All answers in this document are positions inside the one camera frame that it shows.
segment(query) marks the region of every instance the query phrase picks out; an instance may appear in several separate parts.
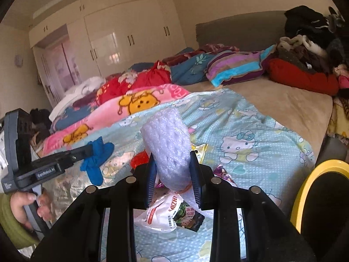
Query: black snack package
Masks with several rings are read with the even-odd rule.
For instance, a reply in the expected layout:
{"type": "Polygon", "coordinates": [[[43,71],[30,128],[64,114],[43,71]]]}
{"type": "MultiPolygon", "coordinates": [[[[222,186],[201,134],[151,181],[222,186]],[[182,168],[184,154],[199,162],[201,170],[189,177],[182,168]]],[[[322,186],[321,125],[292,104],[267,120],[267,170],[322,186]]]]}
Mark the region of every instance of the black snack package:
{"type": "Polygon", "coordinates": [[[177,214],[174,216],[174,221],[180,227],[188,228],[197,232],[204,221],[204,216],[189,206],[187,202],[183,202],[177,214]]]}

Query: beige bed sheet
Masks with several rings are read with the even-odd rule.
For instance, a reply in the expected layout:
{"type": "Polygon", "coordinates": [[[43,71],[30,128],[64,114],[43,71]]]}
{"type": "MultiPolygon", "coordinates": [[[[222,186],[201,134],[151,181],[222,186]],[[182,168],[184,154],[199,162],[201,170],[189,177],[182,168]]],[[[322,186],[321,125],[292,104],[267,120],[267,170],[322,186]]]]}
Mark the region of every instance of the beige bed sheet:
{"type": "MultiPolygon", "coordinates": [[[[210,82],[202,82],[185,88],[193,93],[216,90],[222,86],[215,88],[210,82]]],[[[275,83],[266,77],[225,88],[243,95],[261,113],[297,132],[311,144],[317,159],[332,113],[330,96],[275,83]]]]}

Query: striped pillow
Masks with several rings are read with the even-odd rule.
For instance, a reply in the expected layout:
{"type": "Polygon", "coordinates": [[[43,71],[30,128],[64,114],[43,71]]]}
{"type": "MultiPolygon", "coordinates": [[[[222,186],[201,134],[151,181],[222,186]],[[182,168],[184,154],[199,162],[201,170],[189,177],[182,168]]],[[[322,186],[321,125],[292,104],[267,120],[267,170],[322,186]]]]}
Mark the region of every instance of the striped pillow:
{"type": "Polygon", "coordinates": [[[264,73],[264,66],[275,52],[276,45],[260,52],[223,51],[207,65],[206,77],[215,86],[248,81],[264,73]]]}

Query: foam-wrapped object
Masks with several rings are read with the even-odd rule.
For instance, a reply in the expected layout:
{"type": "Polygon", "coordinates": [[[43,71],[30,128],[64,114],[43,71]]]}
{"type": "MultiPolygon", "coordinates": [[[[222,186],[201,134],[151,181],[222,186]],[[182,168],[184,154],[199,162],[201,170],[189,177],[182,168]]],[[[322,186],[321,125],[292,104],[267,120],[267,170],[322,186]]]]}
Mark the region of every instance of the foam-wrapped object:
{"type": "Polygon", "coordinates": [[[154,114],[141,128],[145,150],[152,153],[161,182],[180,192],[191,182],[191,143],[187,126],[176,108],[154,114]]]}

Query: pink blanket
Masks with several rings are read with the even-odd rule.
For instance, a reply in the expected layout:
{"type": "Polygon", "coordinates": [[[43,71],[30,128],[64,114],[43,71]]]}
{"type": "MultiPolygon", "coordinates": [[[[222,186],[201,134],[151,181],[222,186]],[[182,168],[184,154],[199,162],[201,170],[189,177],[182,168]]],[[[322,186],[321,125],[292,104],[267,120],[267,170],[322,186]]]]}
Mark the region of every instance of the pink blanket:
{"type": "Polygon", "coordinates": [[[46,156],[63,146],[70,149],[72,144],[84,139],[89,134],[109,127],[131,114],[162,103],[178,100],[188,94],[189,92],[187,90],[175,84],[165,84],[129,91],[126,95],[103,103],[89,116],[46,138],[42,156],[46,156]]]}

